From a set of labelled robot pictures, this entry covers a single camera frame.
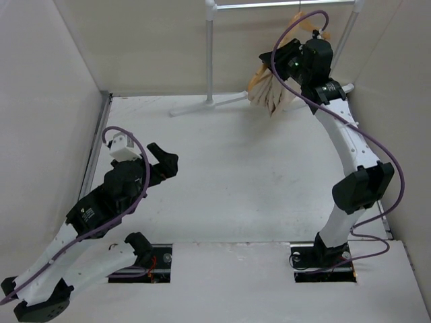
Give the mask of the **wooden clothes hanger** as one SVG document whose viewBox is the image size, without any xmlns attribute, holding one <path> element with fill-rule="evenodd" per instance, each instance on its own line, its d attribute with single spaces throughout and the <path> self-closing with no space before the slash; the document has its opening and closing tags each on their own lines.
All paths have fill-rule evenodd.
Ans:
<svg viewBox="0 0 431 323">
<path fill-rule="evenodd" d="M 299 11 L 289 22 L 288 27 L 291 27 L 293 25 L 294 22 L 297 22 L 300 18 L 304 17 L 306 15 L 306 13 L 304 11 Z M 318 28 L 313 25 L 311 22 L 309 22 L 308 20 L 302 20 L 301 22 L 299 22 L 298 25 L 294 26 L 292 28 L 291 31 L 289 31 L 282 39 L 280 44 L 278 45 L 279 47 L 282 47 L 284 45 L 286 45 L 289 41 L 291 41 L 294 37 L 294 34 L 299 30 L 305 30 L 307 32 L 312 32 L 313 30 L 318 30 Z M 320 35 L 323 37 L 324 40 L 330 40 L 331 39 L 331 34 L 329 32 L 320 30 Z M 257 72 L 254 74 L 254 76 L 251 78 L 251 80 L 249 81 L 246 91 L 247 92 L 251 92 L 252 89 L 259 83 L 261 83 L 262 81 L 264 81 L 265 79 L 267 79 L 269 77 L 269 74 L 266 72 L 266 70 L 268 70 L 268 66 L 263 63 L 259 69 L 257 70 Z"/>
</svg>

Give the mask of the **beige trousers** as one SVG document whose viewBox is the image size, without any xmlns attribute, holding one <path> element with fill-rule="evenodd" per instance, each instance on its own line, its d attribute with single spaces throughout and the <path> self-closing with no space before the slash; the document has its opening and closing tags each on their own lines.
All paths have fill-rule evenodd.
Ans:
<svg viewBox="0 0 431 323">
<path fill-rule="evenodd" d="M 264 108 L 270 117 L 287 108 L 296 96 L 288 91 L 272 74 L 266 70 L 269 77 L 257 84 L 251 92 L 247 92 L 247 98 L 252 106 Z"/>
</svg>

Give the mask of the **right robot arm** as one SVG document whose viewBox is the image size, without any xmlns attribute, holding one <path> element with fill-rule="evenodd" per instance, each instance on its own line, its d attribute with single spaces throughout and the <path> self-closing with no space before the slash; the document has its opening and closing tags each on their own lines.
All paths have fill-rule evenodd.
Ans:
<svg viewBox="0 0 431 323">
<path fill-rule="evenodd" d="M 273 76 L 282 81 L 293 79 L 300 86 L 300 98 L 326 130 L 343 167 L 343 179 L 331 190 L 334 207 L 325 226 L 312 247 L 292 252 L 300 268 L 344 265 L 351 230 L 383 197 L 395 174 L 392 163 L 383 163 L 368 147 L 351 116 L 344 89 L 329 75 L 332 58 L 329 42 L 318 38 L 305 44 L 295 38 L 274 52 L 259 55 Z"/>
</svg>

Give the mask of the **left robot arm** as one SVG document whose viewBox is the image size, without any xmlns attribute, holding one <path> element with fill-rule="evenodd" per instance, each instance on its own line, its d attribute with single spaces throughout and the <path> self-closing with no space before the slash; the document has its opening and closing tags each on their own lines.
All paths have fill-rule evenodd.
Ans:
<svg viewBox="0 0 431 323">
<path fill-rule="evenodd" d="M 136 210 L 149 187 L 177 175 L 176 154 L 156 143 L 147 148 L 156 164 L 128 145 L 110 149 L 112 169 L 104 175 L 102 184 L 72 207 L 58 234 L 26 272 L 3 280 L 5 299 L 1 303 L 19 300 L 13 310 L 18 322 L 50 322 L 92 283 L 127 267 L 148 271 L 154 265 L 152 244 L 142 233 L 132 232 L 122 242 L 111 244 L 108 252 L 90 266 L 73 267 L 93 243 Z"/>
</svg>

